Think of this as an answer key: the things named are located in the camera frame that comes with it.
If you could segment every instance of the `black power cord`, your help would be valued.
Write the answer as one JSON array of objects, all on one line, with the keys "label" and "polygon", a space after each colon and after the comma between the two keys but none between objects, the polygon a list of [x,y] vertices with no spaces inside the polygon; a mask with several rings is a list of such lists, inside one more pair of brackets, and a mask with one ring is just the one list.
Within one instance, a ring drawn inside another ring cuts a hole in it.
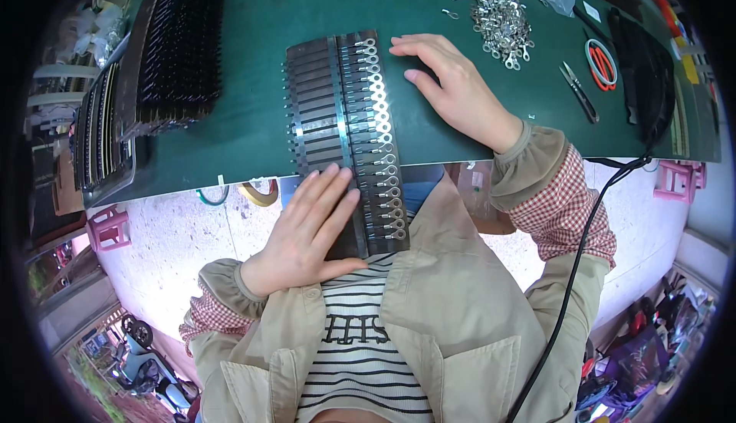
[{"label": "black power cord", "polygon": [[529,395],[531,387],[534,386],[534,382],[537,381],[537,377],[542,371],[542,367],[545,365],[545,362],[547,362],[547,358],[552,351],[552,347],[554,346],[554,342],[557,339],[559,330],[562,328],[562,322],[565,320],[565,312],[567,311],[567,302],[570,301],[570,294],[573,292],[573,281],[575,280],[575,274],[578,272],[578,263],[580,263],[580,259],[585,249],[585,240],[588,236],[588,230],[590,229],[590,225],[593,223],[595,213],[596,211],[598,211],[598,206],[600,206],[601,202],[603,201],[603,195],[606,194],[606,191],[609,187],[623,180],[630,173],[634,172],[634,170],[649,164],[649,162],[651,161],[651,157],[649,156],[649,151],[647,151],[647,153],[645,153],[640,158],[637,158],[636,160],[625,164],[618,161],[608,160],[607,158],[591,158],[588,159],[588,161],[597,162],[599,164],[603,164],[612,168],[618,168],[618,171],[613,174],[608,182],[606,182],[606,185],[602,188],[601,194],[598,196],[598,200],[593,205],[593,210],[590,212],[590,216],[588,216],[588,220],[585,222],[583,234],[580,238],[580,246],[578,247],[578,252],[575,254],[573,269],[572,271],[570,271],[570,280],[567,281],[565,297],[562,299],[562,307],[560,308],[559,316],[557,317],[557,323],[554,326],[554,330],[552,331],[552,335],[550,336],[550,340],[547,342],[547,346],[545,347],[542,356],[539,358],[537,365],[534,367],[534,371],[532,371],[531,376],[524,384],[524,387],[521,389],[519,397],[514,402],[514,406],[511,407],[511,409],[509,410],[509,417],[506,419],[506,423],[512,423],[514,418],[516,418],[516,416],[519,414],[519,410],[521,410],[521,406],[524,404],[524,400]]}]

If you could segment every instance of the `checkered sleeve cover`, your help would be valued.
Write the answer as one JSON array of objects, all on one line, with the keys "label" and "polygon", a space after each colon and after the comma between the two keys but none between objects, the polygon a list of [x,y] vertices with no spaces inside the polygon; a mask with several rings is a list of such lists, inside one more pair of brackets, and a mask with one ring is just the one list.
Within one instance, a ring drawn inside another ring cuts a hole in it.
[{"label": "checkered sleeve cover", "polygon": [[189,315],[185,324],[179,326],[179,335],[184,340],[189,357],[192,357],[189,341],[193,337],[212,331],[244,336],[253,323],[253,319],[244,318],[217,301],[201,282],[199,288],[202,289],[202,296],[191,297]]},{"label": "checkered sleeve cover", "polygon": [[[585,222],[598,199],[598,191],[585,185],[583,159],[568,145],[565,160],[550,183],[537,195],[509,211],[511,222],[531,234],[545,262],[578,250]],[[609,229],[601,204],[590,225],[584,253],[602,257],[615,267],[616,236]]]}]

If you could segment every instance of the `black comb-like fixture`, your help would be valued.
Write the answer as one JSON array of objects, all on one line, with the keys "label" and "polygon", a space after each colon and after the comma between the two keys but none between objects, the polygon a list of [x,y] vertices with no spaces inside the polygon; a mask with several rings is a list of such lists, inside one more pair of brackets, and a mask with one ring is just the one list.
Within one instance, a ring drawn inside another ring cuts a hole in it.
[{"label": "black comb-like fixture", "polygon": [[143,0],[122,60],[121,140],[208,115],[220,95],[224,0]]}]

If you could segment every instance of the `motorcycle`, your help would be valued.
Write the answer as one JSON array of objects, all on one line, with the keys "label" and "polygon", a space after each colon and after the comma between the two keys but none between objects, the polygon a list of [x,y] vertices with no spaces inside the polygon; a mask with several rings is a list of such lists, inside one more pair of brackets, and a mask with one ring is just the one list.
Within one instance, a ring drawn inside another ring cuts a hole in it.
[{"label": "motorcycle", "polygon": [[177,377],[165,357],[151,348],[151,326],[131,315],[124,316],[121,325],[125,340],[113,354],[117,365],[111,372],[118,384],[132,395],[154,393],[175,422],[189,421],[186,414],[199,395],[197,385]]}]

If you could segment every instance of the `striped shirt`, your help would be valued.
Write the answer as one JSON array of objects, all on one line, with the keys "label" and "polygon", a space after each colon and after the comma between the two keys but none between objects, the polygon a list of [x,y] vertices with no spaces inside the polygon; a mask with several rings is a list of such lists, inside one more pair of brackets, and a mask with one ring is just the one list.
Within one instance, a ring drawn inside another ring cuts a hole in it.
[{"label": "striped shirt", "polygon": [[322,283],[325,336],[304,385],[298,421],[331,408],[368,410],[400,423],[434,421],[427,396],[383,328],[379,313],[395,253]]}]

